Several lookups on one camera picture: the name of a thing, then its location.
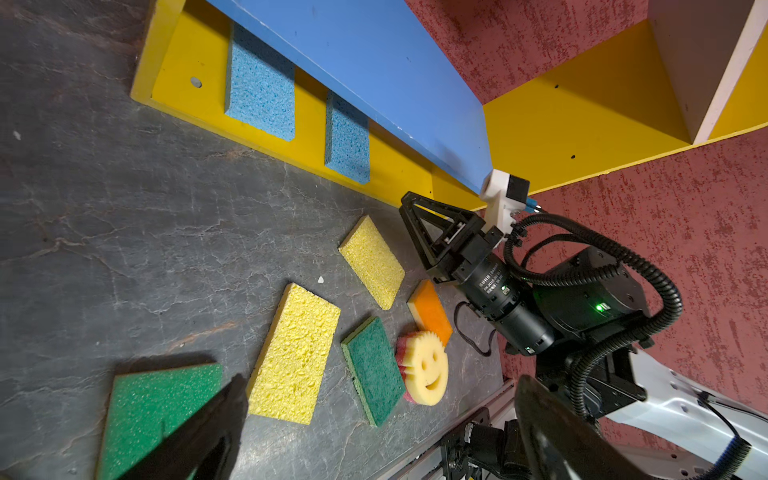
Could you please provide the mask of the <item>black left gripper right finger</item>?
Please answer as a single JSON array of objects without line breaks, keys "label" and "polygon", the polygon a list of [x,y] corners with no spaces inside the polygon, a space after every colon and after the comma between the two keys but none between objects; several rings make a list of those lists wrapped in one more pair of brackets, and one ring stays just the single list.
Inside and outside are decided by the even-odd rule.
[{"label": "black left gripper right finger", "polygon": [[547,388],[524,375],[515,409],[532,475],[536,479],[647,479]]}]

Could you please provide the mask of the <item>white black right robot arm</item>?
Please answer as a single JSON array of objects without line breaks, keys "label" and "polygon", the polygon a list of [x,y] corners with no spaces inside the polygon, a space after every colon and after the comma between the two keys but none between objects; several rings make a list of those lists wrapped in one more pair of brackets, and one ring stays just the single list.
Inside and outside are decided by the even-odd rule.
[{"label": "white black right robot arm", "polygon": [[681,376],[648,349],[683,300],[658,267],[566,217],[529,210],[500,226],[414,192],[399,209],[430,277],[456,287],[580,425],[608,418],[710,462],[706,478],[763,479],[767,418]]}]

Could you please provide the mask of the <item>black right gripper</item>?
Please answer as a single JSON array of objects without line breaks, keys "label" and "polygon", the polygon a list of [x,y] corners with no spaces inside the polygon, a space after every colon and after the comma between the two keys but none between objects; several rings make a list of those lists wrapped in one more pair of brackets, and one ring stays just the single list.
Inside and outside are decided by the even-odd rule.
[{"label": "black right gripper", "polygon": [[399,213],[432,279],[454,280],[515,353],[538,355],[554,343],[554,329],[540,315],[531,288],[493,253],[498,236],[483,234],[482,217],[415,192],[402,197]]}]

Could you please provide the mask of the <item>blue sponge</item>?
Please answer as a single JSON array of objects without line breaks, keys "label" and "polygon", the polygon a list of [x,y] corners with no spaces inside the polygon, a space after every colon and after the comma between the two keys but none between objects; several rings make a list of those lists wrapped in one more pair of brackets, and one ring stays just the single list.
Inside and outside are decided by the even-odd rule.
[{"label": "blue sponge", "polygon": [[283,141],[296,135],[294,64],[239,24],[230,36],[225,114]]},{"label": "blue sponge", "polygon": [[324,165],[360,185],[370,181],[368,118],[334,92],[326,101]]}]

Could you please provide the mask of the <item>yellow shelf pink blue boards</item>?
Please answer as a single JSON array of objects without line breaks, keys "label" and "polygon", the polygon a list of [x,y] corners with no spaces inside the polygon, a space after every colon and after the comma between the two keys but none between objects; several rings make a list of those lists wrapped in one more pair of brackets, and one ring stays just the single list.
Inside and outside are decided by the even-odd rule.
[{"label": "yellow shelf pink blue boards", "polygon": [[[296,135],[225,114],[239,24],[295,66]],[[370,181],[326,168],[326,101],[368,118]],[[403,1],[155,1],[131,97],[398,205],[466,208],[493,169],[541,192],[767,124],[767,5],[653,1],[648,19],[482,104]]]}]

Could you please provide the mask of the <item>light green sponge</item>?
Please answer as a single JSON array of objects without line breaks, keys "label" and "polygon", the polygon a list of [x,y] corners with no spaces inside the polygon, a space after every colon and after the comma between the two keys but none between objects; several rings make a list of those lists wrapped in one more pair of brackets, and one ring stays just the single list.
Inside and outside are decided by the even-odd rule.
[{"label": "light green sponge", "polygon": [[95,477],[120,478],[218,393],[222,377],[217,363],[116,376]]}]

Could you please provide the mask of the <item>yellow smiley face sponge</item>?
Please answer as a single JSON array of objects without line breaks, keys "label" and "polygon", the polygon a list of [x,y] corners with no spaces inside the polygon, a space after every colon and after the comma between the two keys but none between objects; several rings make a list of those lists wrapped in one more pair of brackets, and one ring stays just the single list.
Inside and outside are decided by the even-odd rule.
[{"label": "yellow smiley face sponge", "polygon": [[418,331],[399,337],[396,361],[413,403],[434,406],[442,400],[449,379],[449,361],[434,332]]}]

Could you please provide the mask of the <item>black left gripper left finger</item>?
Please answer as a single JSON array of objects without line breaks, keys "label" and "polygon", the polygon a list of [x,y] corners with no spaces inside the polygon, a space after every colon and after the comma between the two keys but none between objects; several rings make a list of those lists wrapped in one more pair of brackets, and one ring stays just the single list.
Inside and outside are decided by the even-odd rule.
[{"label": "black left gripper left finger", "polygon": [[228,479],[248,413],[247,382],[237,374],[124,479]]}]

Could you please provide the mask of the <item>yellow sponge upper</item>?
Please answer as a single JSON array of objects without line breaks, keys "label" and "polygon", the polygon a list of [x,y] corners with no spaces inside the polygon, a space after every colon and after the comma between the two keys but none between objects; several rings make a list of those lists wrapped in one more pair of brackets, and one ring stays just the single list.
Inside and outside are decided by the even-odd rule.
[{"label": "yellow sponge upper", "polygon": [[370,216],[358,220],[340,244],[339,252],[378,306],[391,309],[405,271]]}]

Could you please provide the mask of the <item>yellow sponge lower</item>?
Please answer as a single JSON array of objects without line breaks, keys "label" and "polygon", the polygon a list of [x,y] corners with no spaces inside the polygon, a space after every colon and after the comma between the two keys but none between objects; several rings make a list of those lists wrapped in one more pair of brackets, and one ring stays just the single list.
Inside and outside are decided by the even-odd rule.
[{"label": "yellow sponge lower", "polygon": [[284,290],[248,383],[248,413],[311,423],[341,309],[296,283]]}]

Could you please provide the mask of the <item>dark green scrub sponge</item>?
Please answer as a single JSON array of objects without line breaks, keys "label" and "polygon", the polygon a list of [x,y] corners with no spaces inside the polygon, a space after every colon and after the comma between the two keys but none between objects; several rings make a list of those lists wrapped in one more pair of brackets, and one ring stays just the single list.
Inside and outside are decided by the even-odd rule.
[{"label": "dark green scrub sponge", "polygon": [[341,342],[341,348],[369,423],[382,426],[405,393],[382,320],[365,320]]}]

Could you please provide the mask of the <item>orange sponge right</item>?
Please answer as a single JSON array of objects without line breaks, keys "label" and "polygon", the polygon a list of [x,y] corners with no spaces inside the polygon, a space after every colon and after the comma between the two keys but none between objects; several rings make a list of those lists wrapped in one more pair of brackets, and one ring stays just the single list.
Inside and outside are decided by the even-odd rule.
[{"label": "orange sponge right", "polygon": [[419,330],[436,334],[444,346],[448,345],[453,327],[431,280],[425,279],[418,284],[407,306]]}]

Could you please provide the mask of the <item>aluminium rail frame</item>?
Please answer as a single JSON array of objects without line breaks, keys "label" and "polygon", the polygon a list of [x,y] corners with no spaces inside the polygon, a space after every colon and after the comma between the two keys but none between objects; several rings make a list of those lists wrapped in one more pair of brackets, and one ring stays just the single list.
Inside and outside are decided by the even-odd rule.
[{"label": "aluminium rail frame", "polygon": [[[417,444],[370,477],[372,479],[441,479],[444,463],[443,441],[456,440],[462,444],[463,428],[470,423],[502,428],[507,420],[516,417],[515,389],[514,381],[506,381],[499,390],[472,411]],[[711,467],[709,462],[688,452],[629,446],[619,446],[617,450],[641,470],[662,478],[692,478]]]}]

